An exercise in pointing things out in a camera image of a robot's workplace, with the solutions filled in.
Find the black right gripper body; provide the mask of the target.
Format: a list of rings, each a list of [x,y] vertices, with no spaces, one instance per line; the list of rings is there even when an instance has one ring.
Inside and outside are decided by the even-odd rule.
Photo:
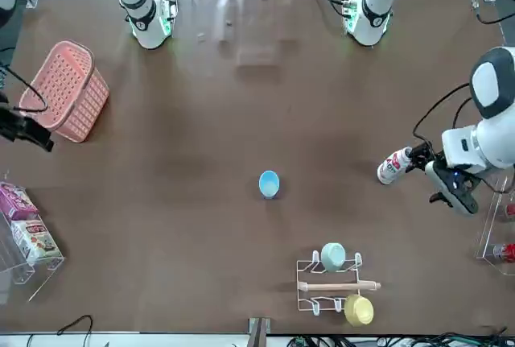
[[[6,140],[25,140],[23,127],[25,126],[22,115],[9,105],[7,99],[1,100],[1,136]]]

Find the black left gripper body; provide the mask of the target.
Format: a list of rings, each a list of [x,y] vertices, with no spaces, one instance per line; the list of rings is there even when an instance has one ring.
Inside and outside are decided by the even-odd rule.
[[[429,168],[435,169],[446,169],[447,161],[443,151],[435,152],[432,146],[427,146],[425,149],[425,170]]]

